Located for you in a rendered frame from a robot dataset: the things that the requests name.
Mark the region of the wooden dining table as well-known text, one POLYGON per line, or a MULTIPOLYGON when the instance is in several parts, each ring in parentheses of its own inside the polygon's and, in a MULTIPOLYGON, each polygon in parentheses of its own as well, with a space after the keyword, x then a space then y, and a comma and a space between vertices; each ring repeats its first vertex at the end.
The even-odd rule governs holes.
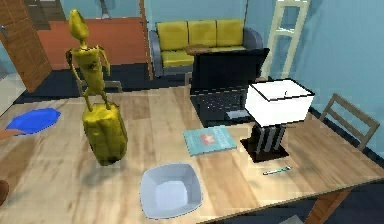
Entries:
POLYGON ((350 187, 384 179, 383 168, 312 115, 287 127, 287 157, 254 163, 243 147, 189 155, 183 133, 201 123, 185 86, 110 98, 129 139, 126 156, 112 166, 99 166, 90 150, 81 98, 50 101, 61 113, 54 126, 0 141, 0 178, 10 186, 0 224, 197 224, 311 196, 319 200, 305 224, 320 224, 320 211, 334 211, 350 187), (202 205, 177 218, 148 219, 140 205, 142 175, 173 162, 193 166, 202 205), (292 169, 262 174, 286 166, 292 169))

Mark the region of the black laptop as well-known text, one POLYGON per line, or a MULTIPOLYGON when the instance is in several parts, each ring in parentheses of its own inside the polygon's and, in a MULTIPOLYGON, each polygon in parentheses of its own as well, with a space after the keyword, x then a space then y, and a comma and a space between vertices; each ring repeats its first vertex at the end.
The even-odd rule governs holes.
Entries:
POLYGON ((261 75, 268 48, 194 56, 190 100, 204 127, 253 121, 245 109, 248 86, 261 75))

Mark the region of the wooden chair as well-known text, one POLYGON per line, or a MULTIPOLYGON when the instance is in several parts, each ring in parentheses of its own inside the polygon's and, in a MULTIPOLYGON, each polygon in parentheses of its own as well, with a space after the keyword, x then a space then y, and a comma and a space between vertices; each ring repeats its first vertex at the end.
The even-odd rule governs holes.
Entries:
POLYGON ((321 113, 319 120, 324 121, 327 116, 332 117, 337 123, 344 127, 350 134, 352 134, 359 142, 357 149, 363 151, 367 143, 371 140, 375 132, 380 126, 380 123, 370 117, 368 114, 360 110, 354 104, 343 98, 341 95, 334 93, 321 113), (346 111, 346 115, 333 109, 333 105, 337 104, 346 111), (357 122, 364 123, 368 130, 362 132, 357 127, 357 122))
MULTIPOLYGON (((120 81, 104 81, 106 88, 113 88, 116 87, 119 93, 123 92, 122 85, 120 81)), ((79 91, 79 95, 81 96, 83 94, 83 88, 87 86, 87 83, 85 80, 77 81, 77 88, 79 91)))

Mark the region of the teal book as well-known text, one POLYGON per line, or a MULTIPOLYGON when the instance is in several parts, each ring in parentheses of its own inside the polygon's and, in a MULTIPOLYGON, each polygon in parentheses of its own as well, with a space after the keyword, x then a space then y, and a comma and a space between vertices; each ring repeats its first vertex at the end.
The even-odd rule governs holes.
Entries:
POLYGON ((237 148, 237 144, 224 125, 186 130, 183 135, 190 156, 237 148))

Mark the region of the yellow cushion grey sofa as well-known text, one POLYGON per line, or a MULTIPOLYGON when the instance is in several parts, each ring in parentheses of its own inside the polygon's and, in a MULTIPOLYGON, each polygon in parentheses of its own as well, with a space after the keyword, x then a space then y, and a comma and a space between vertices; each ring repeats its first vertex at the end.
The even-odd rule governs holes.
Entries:
POLYGON ((190 73, 194 57, 186 49, 195 46, 214 52, 263 47, 261 35, 242 19, 158 22, 149 39, 155 77, 190 73))

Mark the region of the teal pen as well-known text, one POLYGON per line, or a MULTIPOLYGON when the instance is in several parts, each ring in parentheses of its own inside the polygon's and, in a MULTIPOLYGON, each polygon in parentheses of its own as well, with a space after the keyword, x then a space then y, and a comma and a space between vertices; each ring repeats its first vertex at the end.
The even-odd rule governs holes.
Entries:
POLYGON ((291 169, 292 169, 291 166, 286 166, 286 167, 283 167, 283 168, 278 168, 278 169, 274 169, 274 170, 268 170, 268 171, 263 172, 262 174, 263 175, 272 175, 272 174, 276 174, 276 173, 285 172, 285 171, 288 171, 288 170, 291 170, 291 169))

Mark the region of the blue plate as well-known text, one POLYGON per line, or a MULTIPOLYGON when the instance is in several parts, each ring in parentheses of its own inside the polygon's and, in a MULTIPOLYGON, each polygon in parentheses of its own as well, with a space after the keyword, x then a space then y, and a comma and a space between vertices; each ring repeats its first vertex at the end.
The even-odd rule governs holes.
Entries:
POLYGON ((54 125, 60 115, 61 113, 53 108, 30 110, 13 118, 6 129, 19 130, 22 135, 35 134, 54 125))

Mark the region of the yellow figure statue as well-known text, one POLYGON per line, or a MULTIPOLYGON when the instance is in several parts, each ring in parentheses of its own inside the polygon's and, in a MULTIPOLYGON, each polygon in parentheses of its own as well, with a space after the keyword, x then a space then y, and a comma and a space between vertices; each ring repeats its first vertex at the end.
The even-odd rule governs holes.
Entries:
POLYGON ((82 115, 84 132, 97 162, 109 166, 123 159, 128 143, 119 106, 108 100, 105 91, 103 67, 110 76, 111 65, 101 46, 87 45, 89 29, 77 9, 70 11, 68 25, 79 46, 65 53, 66 61, 77 83, 86 83, 81 94, 86 103, 82 115))

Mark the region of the cream ladder shelf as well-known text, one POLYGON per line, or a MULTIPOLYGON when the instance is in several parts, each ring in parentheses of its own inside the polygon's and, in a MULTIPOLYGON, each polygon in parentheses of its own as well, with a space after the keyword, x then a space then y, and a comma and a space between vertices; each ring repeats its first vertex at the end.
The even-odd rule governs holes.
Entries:
POLYGON ((261 70, 261 76, 263 78, 267 79, 270 76, 270 69, 274 58, 274 51, 277 45, 278 38, 280 36, 286 36, 291 38, 281 78, 284 79, 289 76, 310 3, 311 0, 276 0, 273 20, 267 44, 267 47, 270 49, 270 52, 261 70), (286 7, 296 7, 299 9, 295 26, 292 29, 286 29, 281 26, 286 7))

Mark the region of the brown wooden room door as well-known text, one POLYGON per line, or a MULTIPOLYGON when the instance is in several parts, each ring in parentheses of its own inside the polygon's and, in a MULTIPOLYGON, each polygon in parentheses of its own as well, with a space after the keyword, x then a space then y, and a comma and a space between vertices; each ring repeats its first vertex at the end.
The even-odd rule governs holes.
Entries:
POLYGON ((33 93, 52 67, 23 0, 0 0, 0 41, 27 91, 33 93))

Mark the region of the white shade table lamp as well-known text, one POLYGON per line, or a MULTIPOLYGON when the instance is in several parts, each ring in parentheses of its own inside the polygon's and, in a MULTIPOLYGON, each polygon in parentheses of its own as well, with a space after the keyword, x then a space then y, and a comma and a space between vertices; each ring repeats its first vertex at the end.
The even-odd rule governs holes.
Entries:
POLYGON ((255 124, 251 136, 241 143, 254 163, 288 156, 281 145, 286 125, 305 120, 314 96, 290 78, 249 85, 245 109, 255 124))

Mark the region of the pale grey square bowl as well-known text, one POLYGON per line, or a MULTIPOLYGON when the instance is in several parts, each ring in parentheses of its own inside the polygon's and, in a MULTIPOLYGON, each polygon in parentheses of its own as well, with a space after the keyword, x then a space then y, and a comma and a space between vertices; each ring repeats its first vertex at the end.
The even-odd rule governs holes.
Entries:
POLYGON ((201 206, 203 193, 194 168, 188 163, 169 163, 144 172, 140 202, 149 219, 185 215, 201 206))

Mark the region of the small brown coffee table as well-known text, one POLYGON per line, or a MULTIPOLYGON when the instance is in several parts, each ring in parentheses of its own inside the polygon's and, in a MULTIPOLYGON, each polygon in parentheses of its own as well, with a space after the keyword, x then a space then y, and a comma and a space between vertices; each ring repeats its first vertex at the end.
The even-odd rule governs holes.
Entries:
POLYGON ((187 55, 194 56, 196 54, 211 52, 212 49, 203 44, 188 45, 184 48, 187 55))

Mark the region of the orange brown cabinet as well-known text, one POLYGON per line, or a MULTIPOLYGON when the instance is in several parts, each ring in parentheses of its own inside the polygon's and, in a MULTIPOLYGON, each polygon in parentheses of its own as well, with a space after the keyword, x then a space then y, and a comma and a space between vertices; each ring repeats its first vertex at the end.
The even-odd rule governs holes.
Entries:
MULTIPOLYGON (((89 28, 87 45, 106 50, 112 65, 145 63, 144 33, 138 17, 111 20, 86 19, 89 28)), ((65 52, 79 46, 69 32, 67 21, 50 22, 50 30, 38 30, 42 46, 53 70, 68 69, 65 52)))

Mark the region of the brown round object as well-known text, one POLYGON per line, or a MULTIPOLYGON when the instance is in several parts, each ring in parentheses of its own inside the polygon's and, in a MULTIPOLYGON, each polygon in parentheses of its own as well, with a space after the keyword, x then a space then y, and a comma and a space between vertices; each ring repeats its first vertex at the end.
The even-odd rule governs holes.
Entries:
POLYGON ((9 184, 5 180, 0 180, 0 206, 5 202, 9 193, 9 184))

